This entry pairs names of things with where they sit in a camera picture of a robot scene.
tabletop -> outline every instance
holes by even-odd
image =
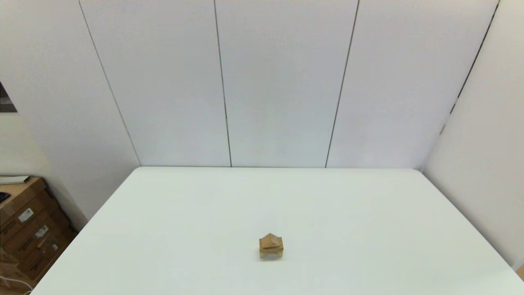
[[[261,260],[259,239],[282,237]],[[524,294],[418,171],[141,167],[32,295]]]

white cable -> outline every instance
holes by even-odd
[[[32,291],[32,287],[31,287],[31,285],[28,284],[28,283],[26,283],[26,282],[24,282],[24,281],[20,281],[20,280],[16,280],[16,279],[9,279],[9,278],[2,277],[2,276],[0,276],[0,278],[2,278],[2,279],[4,279],[4,280],[7,280],[7,281],[13,281],[13,282],[19,282],[19,283],[25,284],[25,285],[28,286],[28,287],[31,289],[31,291]]]

white label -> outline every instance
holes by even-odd
[[[18,217],[18,219],[20,219],[20,222],[25,222],[26,220],[28,220],[32,215],[34,214],[34,212],[31,210],[31,208],[27,208],[27,210],[25,210],[22,214],[20,214],[20,216]]]
[[[41,237],[43,237],[47,233],[48,230],[49,230],[49,227],[47,227],[47,225],[44,225],[44,226],[42,226],[41,229],[39,229],[36,232],[35,236],[37,236],[38,238],[41,238]]]

stacked cardboard box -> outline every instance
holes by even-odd
[[[47,193],[43,179],[32,177],[24,184],[0,185],[0,192],[11,194],[0,203],[0,275],[34,287],[75,233]]]

white panel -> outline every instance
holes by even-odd
[[[139,163],[78,2],[0,1],[0,40],[2,84],[91,218]]]
[[[142,165],[230,166],[213,1],[81,4]]]
[[[233,166],[325,166],[356,4],[216,1]]]
[[[524,1],[501,1],[424,174],[515,268],[524,262]]]
[[[421,168],[497,0],[361,0],[328,167]]]

